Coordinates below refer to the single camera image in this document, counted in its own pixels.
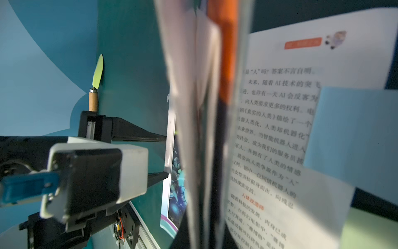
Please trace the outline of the green sticky note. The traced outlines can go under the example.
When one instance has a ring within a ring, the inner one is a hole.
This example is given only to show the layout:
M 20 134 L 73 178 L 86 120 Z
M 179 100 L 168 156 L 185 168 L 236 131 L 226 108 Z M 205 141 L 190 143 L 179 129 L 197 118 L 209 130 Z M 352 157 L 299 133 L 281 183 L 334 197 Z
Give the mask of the green sticky note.
M 397 249 L 398 223 L 351 208 L 345 222 L 341 249 Z

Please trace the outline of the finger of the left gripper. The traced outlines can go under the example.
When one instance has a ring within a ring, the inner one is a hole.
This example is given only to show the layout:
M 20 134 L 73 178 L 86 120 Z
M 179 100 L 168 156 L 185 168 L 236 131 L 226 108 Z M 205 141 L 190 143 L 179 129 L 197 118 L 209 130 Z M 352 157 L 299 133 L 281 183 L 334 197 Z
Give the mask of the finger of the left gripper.
M 115 142 L 165 142 L 166 136 L 149 132 L 122 118 L 113 118 L 112 141 Z
M 147 188 L 161 183 L 163 180 L 168 178 L 169 174 L 167 172 L 149 173 L 147 177 Z

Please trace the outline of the magazine book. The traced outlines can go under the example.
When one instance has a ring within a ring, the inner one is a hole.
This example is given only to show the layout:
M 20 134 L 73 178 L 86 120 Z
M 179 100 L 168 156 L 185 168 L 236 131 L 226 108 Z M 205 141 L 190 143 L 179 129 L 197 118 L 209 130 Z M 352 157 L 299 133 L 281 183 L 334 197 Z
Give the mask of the magazine book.
M 304 166 L 321 90 L 398 92 L 397 1 L 155 1 L 173 249 L 339 249 L 393 204 Z

